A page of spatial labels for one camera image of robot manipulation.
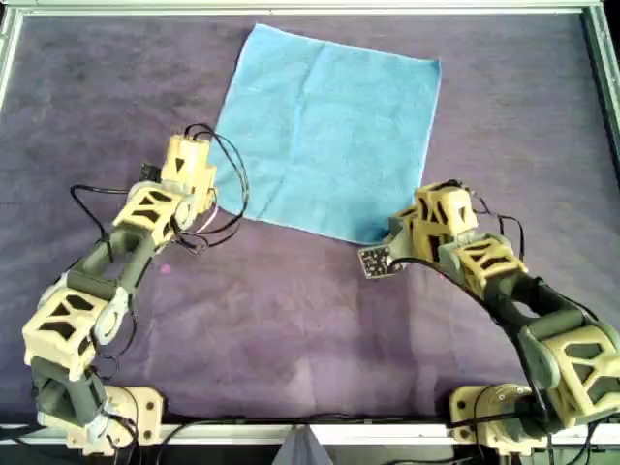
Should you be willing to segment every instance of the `purple mat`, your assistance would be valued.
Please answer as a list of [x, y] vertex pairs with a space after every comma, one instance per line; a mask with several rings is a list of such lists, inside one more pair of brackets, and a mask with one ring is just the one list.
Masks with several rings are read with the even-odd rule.
[[[174, 131], [216, 121], [256, 20], [441, 59], [424, 182], [462, 178], [519, 218], [532, 272], [620, 326], [620, 193], [577, 15], [30, 17], [0, 114], [1, 413], [34, 412], [21, 327], [97, 238], [69, 186], [130, 186]], [[121, 206], [84, 198], [107, 221]], [[113, 381], [158, 388], [174, 413], [249, 417], [433, 414], [455, 387], [521, 381], [463, 293], [419, 268], [366, 281], [356, 251], [254, 222], [199, 258], [167, 249]]]

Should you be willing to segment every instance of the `microfiber cloth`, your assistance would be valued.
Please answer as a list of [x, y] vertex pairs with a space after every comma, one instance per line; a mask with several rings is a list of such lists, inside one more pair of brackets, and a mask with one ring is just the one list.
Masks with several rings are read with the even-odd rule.
[[[411, 204], [437, 106], [437, 61], [309, 39], [257, 24], [216, 130], [247, 168], [246, 217], [376, 243]], [[216, 143], [218, 202], [241, 207]]]

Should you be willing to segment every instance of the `black connector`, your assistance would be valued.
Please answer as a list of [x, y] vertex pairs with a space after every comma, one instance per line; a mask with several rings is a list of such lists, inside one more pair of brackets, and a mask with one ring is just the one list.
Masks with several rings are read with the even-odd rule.
[[155, 165], [149, 165], [148, 163], [142, 163], [139, 169], [139, 180], [162, 182], [162, 169]]

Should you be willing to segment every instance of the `robotic arm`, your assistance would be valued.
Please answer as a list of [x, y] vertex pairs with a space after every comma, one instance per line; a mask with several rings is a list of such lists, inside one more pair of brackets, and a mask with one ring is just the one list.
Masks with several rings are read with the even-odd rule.
[[[160, 437], [163, 397], [147, 387], [110, 387], [91, 368], [116, 336], [153, 257], [205, 212], [215, 197], [209, 142], [173, 136], [166, 163], [135, 184], [113, 229], [41, 297], [23, 327], [38, 422], [67, 432], [67, 446], [112, 455]], [[112, 262], [122, 271], [108, 277]]]
[[[454, 438], [530, 454], [546, 436], [620, 411], [620, 337], [584, 306], [528, 274], [508, 240], [477, 232], [472, 191], [460, 181], [416, 190], [415, 206], [389, 218], [384, 244], [359, 251], [367, 278], [425, 264], [474, 298], [514, 344], [528, 387], [461, 387], [450, 398]], [[516, 303], [538, 317], [524, 315]]]

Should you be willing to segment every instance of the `wire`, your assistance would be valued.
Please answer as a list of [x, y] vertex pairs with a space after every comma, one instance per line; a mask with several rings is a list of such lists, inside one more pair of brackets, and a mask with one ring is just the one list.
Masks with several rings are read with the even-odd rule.
[[103, 358], [104, 360], [111, 360], [114, 362], [115, 365], [114, 372], [111, 375], [100, 376], [100, 378], [104, 381], [111, 380], [116, 375], [116, 373], [118, 373], [118, 370], [120, 370], [120, 362], [118, 361], [118, 359], [123, 357], [127, 353], [127, 351], [129, 351], [129, 349], [132, 347], [132, 344], [134, 344], [136, 334], [138, 333], [138, 318], [136, 317], [136, 312], [134, 311], [131, 303], [129, 304], [127, 311], [132, 318], [132, 332], [129, 335], [129, 339], [125, 344], [125, 347], [118, 354], [112, 355], [102, 353], [100, 351], [101, 346], [97, 342], [97, 337], [95, 336], [94, 331], [92, 329], [90, 331], [90, 339], [93, 342], [93, 347], [95, 348], [95, 353], [97, 354], [97, 356]]
[[69, 189], [71, 197], [73, 200], [79, 205], [79, 207], [88, 215], [88, 217], [95, 223], [97, 228], [99, 229], [101, 242], [106, 243], [106, 247], [108, 248], [108, 259], [111, 264], [114, 263], [114, 254], [112, 251], [112, 245], [109, 241], [109, 235], [104, 225], [99, 221], [99, 219], [95, 216], [95, 214], [90, 211], [90, 209], [86, 206], [86, 204], [79, 198], [78, 191], [86, 191], [86, 192], [94, 192], [96, 194], [113, 194], [113, 195], [127, 195], [129, 194], [129, 190], [127, 189], [110, 189], [108, 187], [95, 187], [88, 186], [86, 184], [74, 184]]
[[224, 242], [227, 242], [227, 241], [231, 240], [233, 238], [233, 236], [236, 234], [237, 231], [239, 231], [239, 223], [236, 223], [232, 227], [232, 232], [229, 235], [227, 235], [223, 239], [220, 239], [220, 240], [217, 240], [217, 241], [213, 242], [212, 244], [209, 245], [209, 247], [216, 247], [218, 245], [223, 244]]
[[475, 423], [475, 427], [476, 427], [476, 446], [478, 447], [478, 452], [480, 453], [480, 456], [482, 457], [482, 461], [486, 462], [486, 457], [484, 456], [484, 450], [482, 450], [482, 446], [481, 446], [481, 438], [480, 438], [480, 422], [479, 422], [479, 418], [478, 418], [478, 404], [481, 400], [481, 397], [484, 395], [485, 392], [489, 391], [490, 389], [493, 388], [493, 385], [491, 386], [487, 386], [485, 387], [483, 390], [480, 391], [480, 394], [478, 394], [478, 396], [476, 397], [476, 401], [474, 402], [474, 423]]
[[107, 414], [107, 417], [113, 421], [115, 421], [118, 425], [122, 426], [123, 429], [125, 431], [127, 431], [129, 433], [129, 435], [132, 437], [132, 442], [131, 442], [131, 450], [129, 452], [129, 457], [127, 458], [127, 462], [126, 464], [129, 465], [132, 461], [132, 458], [134, 456], [134, 450], [136, 449], [136, 447], [138, 447], [139, 450], [139, 463], [141, 465], [142, 463], [142, 453], [141, 453], [141, 449], [140, 446], [138, 446], [138, 424], [134, 423], [134, 428], [132, 429], [128, 426], [128, 419], [118, 416], [118, 415], [114, 415], [114, 414]]
[[489, 215], [496, 218], [500, 225], [500, 235], [504, 235], [504, 220], [514, 221], [519, 226], [519, 259], [523, 262], [523, 259], [525, 258], [525, 231], [523, 230], [523, 225], [521, 224], [521, 222], [513, 216], [502, 215], [491, 211], [486, 201], [481, 196], [479, 196], [478, 194], [476, 194], [475, 191], [469, 188], [466, 188], [466, 190], [472, 195], [474, 199], [477, 199], [482, 205], [482, 208], [484, 208], [484, 210], [474, 209], [474, 213], [478, 215]]
[[178, 433], [180, 433], [186, 428], [189, 428], [190, 426], [199, 426], [201, 424], [212, 424], [215, 422], [218, 422], [218, 421], [217, 420], [214, 421], [212, 419], [201, 419], [198, 421], [192, 421], [191, 423], [181, 424], [177, 426], [176, 428], [174, 428], [173, 431], [168, 436], [166, 436], [166, 438], [164, 438], [164, 441], [162, 441], [162, 443], [159, 445], [159, 448], [157, 450], [157, 455], [155, 455], [155, 461], [153, 462], [153, 465], [160, 465], [162, 456], [164, 455], [165, 448], [168, 446], [168, 443], [172, 440], [172, 438], [176, 436]]
[[[225, 231], [226, 229], [232, 227], [235, 223], [238, 223], [240, 219], [243, 217], [243, 214], [245, 213], [245, 210], [248, 207], [248, 202], [249, 202], [249, 197], [250, 197], [250, 186], [249, 186], [249, 181], [248, 181], [247, 169], [245, 168], [245, 165], [243, 163], [243, 158], [239, 154], [239, 151], [237, 150], [236, 146], [226, 137], [217, 134], [213, 130], [213, 128], [211, 128], [208, 124], [195, 123], [195, 124], [189, 125], [187, 128], [185, 128], [185, 137], [189, 137], [189, 133], [191, 129], [194, 127], [200, 127], [203, 129], [203, 131], [198, 131], [197, 133], [195, 133], [193, 136], [193, 140], [197, 140], [198, 137], [201, 135], [209, 135], [213, 139], [215, 139], [217, 144], [220, 146], [220, 148], [224, 152], [224, 155], [229, 160], [229, 163], [231, 164], [232, 168], [234, 169], [234, 172], [236, 173], [239, 179], [239, 185], [241, 187], [241, 201], [242, 201], [242, 206], [241, 206], [240, 211], [236, 215], [234, 215], [231, 218], [231, 220], [229, 220], [224, 226], [216, 228], [212, 231], [201, 232], [204, 234], [221, 233]], [[239, 166], [233, 160], [233, 157], [231, 156], [230, 152], [224, 145], [224, 142], [229, 145], [229, 147], [232, 149], [232, 151], [236, 155], [236, 158], [239, 162]]]
[[215, 217], [217, 216], [217, 212], [219, 210], [219, 206], [217, 204], [217, 191], [215, 189], [210, 189], [211, 191], [213, 191], [213, 212], [211, 213], [211, 215], [206, 219], [206, 221], [204, 222], [204, 224], [202, 226], [200, 226], [197, 230], [196, 233], [202, 233], [206, 228], [208, 228], [211, 223], [213, 223], [213, 220], [215, 220]]
[[417, 459], [404, 459], [404, 460], [390, 460], [384, 462], [382, 465], [458, 465], [459, 463], [469, 462], [480, 458], [478, 455], [471, 455], [462, 458], [447, 458], [443, 460], [417, 460]]
[[567, 463], [567, 465], [575, 465], [581, 459], [584, 453], [586, 454], [584, 465], [588, 465], [588, 463], [590, 463], [590, 453], [592, 449], [590, 445], [592, 443], [592, 438], [594, 436], [595, 431], [599, 427], [599, 424], [601, 424], [604, 420], [605, 418], [600, 419], [598, 421], [593, 421], [592, 423], [588, 424], [588, 435], [585, 438], [583, 446], [581, 446], [581, 449], [579, 450], [577, 455], [574, 457], [573, 460]]
[[549, 465], [555, 465], [555, 454], [553, 453], [553, 438], [550, 434], [546, 435], [547, 453], [549, 455]]

